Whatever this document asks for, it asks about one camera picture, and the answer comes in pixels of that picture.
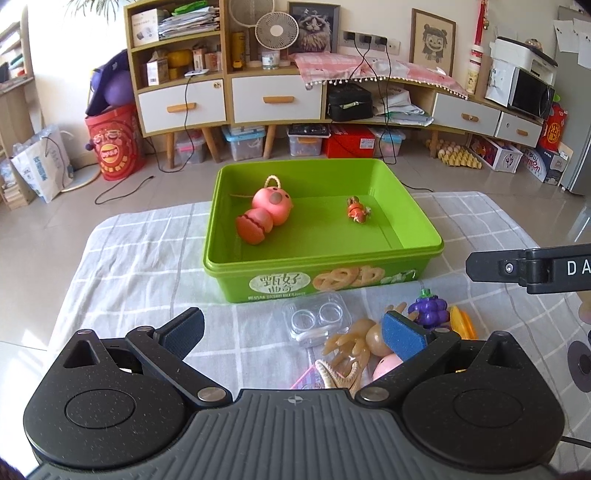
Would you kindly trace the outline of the purple toy grapes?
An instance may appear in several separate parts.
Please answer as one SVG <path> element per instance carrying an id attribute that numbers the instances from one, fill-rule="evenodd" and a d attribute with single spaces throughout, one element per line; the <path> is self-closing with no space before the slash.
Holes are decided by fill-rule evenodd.
<path id="1" fill-rule="evenodd" d="M 416 321 L 428 329 L 439 328 L 450 321 L 447 301 L 428 288 L 422 289 L 420 296 L 408 306 L 408 313 L 416 313 Z"/>

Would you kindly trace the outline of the yellow toy corn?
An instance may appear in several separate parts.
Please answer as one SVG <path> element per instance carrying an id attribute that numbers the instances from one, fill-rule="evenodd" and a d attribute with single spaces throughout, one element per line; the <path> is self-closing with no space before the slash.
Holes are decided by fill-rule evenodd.
<path id="1" fill-rule="evenodd" d="M 454 332 L 458 333 L 463 340 L 477 340 L 478 335 L 467 312 L 458 306 L 449 309 L 450 325 Z"/>

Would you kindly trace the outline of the small orange toy figure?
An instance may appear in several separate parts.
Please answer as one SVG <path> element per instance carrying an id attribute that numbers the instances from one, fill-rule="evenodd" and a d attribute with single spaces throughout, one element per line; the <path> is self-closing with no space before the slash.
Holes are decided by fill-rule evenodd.
<path id="1" fill-rule="evenodd" d="M 363 224 L 368 220 L 370 217 L 370 208 L 366 207 L 358 197 L 349 197 L 346 203 L 348 203 L 349 219 L 358 224 Z"/>

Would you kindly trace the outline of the pink pig squeeze toy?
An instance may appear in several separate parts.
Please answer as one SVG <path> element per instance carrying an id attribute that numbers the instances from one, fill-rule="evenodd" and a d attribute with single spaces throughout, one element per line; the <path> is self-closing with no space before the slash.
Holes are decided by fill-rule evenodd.
<path id="1" fill-rule="evenodd" d="M 235 219 L 238 236 L 249 245 L 259 245 L 266 236 L 287 222 L 294 203 L 281 186 L 280 178 L 270 175 L 252 196 L 249 210 Z"/>

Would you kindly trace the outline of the beige rubber toy figure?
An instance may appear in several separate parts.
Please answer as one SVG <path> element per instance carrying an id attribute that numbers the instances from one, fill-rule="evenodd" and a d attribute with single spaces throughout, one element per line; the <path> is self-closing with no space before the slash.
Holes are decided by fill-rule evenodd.
<path id="1" fill-rule="evenodd" d="M 315 361 L 315 371 L 325 389 L 346 389 L 355 396 L 373 360 L 378 360 L 373 380 L 403 364 L 401 357 L 384 341 L 382 324 L 362 318 L 346 333 L 329 337 L 322 349 L 322 359 Z"/>

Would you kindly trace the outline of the clear contact lens case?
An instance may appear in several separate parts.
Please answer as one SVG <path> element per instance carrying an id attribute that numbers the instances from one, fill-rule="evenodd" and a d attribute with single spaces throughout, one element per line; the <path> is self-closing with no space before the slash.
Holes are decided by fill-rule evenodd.
<path id="1" fill-rule="evenodd" d="M 348 332 L 353 324 L 352 314 L 336 292 L 287 299 L 280 313 L 290 340 L 303 348 L 322 345 L 332 335 Z"/>

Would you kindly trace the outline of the yellow egg tray stack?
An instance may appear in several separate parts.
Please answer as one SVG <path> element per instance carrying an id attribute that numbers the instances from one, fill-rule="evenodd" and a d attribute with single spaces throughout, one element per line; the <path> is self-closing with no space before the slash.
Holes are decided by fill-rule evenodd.
<path id="1" fill-rule="evenodd" d="M 483 168 L 483 163 L 474 153 L 455 142 L 439 142 L 436 148 L 437 158 L 445 165 L 476 170 Z"/>

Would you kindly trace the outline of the green plastic cookie box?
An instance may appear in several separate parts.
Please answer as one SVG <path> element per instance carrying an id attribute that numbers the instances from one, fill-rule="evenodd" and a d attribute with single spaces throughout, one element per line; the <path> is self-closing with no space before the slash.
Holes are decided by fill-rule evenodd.
<path id="1" fill-rule="evenodd" d="M 270 175 L 294 208 L 266 240 L 249 245 L 235 219 Z M 352 196 L 370 208 L 363 224 L 348 217 Z M 381 160 L 235 163 L 216 177 L 204 270 L 226 300 L 240 303 L 412 281 L 443 250 L 435 226 Z"/>

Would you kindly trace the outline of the red shoe box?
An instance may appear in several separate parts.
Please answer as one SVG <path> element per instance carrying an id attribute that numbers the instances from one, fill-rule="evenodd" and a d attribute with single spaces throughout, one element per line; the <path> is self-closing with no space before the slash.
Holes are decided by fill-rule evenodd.
<path id="1" fill-rule="evenodd" d="M 376 137 L 369 128 L 356 124 L 332 124 L 322 152 L 328 158 L 373 158 Z"/>

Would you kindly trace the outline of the red cartoon bucket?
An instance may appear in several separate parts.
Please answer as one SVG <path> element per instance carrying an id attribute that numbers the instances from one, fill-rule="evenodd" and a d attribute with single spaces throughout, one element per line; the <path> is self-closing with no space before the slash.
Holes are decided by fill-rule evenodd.
<path id="1" fill-rule="evenodd" d="M 124 180 L 143 167 L 142 135 L 134 103 L 87 116 L 85 124 L 89 134 L 86 147 L 95 153 L 105 180 Z"/>

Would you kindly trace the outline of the white paper shopping bag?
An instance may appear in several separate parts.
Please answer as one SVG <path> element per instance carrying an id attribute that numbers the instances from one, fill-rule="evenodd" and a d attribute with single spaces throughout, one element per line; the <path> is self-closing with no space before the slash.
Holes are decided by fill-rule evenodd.
<path id="1" fill-rule="evenodd" d="M 52 202 L 73 181 L 62 134 L 57 125 L 49 125 L 24 143 L 13 146 L 12 165 L 28 186 L 46 203 Z"/>

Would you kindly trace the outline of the framed cartoon girl drawing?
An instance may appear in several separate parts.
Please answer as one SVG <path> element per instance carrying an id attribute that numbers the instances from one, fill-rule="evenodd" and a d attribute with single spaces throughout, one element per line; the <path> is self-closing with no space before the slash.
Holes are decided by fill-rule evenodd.
<path id="1" fill-rule="evenodd" d="M 454 71 L 456 22 L 416 8 L 412 9 L 409 61 L 442 71 Z"/>

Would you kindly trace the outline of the wooden bookshelf at left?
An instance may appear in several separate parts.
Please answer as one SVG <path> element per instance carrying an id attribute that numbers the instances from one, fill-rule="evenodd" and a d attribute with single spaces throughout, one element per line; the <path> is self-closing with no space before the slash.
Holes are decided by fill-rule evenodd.
<path id="1" fill-rule="evenodd" d="M 28 9 L 22 8 L 20 19 L 1 32 L 1 162 L 14 176 L 1 177 L 1 203 L 10 211 L 28 206 L 36 194 L 13 168 L 13 147 L 34 135 L 27 88 L 35 86 L 33 73 Z"/>

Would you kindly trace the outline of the pink checked cloth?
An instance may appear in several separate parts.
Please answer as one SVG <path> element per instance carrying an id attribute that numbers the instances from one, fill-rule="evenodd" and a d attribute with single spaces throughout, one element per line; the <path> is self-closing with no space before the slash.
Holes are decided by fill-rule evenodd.
<path id="1" fill-rule="evenodd" d="M 349 81 L 394 81 L 424 85 L 467 100 L 468 92 L 442 70 L 415 63 L 333 53 L 296 53 L 290 55 L 307 85 L 339 84 Z"/>

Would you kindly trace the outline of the small white desk fan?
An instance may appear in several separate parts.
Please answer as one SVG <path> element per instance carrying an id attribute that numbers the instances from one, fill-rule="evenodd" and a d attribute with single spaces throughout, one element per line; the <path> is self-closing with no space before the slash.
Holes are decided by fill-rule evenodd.
<path id="1" fill-rule="evenodd" d="M 254 33 L 263 47 L 263 69 L 270 70 L 280 67 L 280 52 L 297 41 L 300 27 L 290 14 L 273 11 L 257 21 Z"/>

